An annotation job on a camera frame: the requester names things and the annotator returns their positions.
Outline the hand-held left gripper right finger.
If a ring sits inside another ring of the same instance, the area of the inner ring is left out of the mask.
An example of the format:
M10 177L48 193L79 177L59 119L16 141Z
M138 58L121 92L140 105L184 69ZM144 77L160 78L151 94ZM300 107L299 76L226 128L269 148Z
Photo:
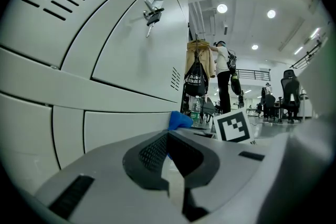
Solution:
M188 164L184 204L168 223L281 223L288 214L284 157L288 136L269 146L239 144L170 132Z

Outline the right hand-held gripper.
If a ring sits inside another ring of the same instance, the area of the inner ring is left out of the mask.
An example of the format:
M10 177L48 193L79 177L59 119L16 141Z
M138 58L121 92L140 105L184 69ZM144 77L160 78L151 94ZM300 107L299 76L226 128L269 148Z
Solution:
M233 110L213 118L215 131L181 128L181 131L233 143L254 143L254 134L244 109Z

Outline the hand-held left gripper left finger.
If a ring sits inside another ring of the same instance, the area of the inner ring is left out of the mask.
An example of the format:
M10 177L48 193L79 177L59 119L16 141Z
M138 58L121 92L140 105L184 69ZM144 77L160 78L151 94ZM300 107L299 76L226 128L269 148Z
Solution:
M49 207L80 175L93 178L71 223L188 223L164 190L139 187L124 171L127 150L152 138L156 132L95 148L49 178L35 197Z

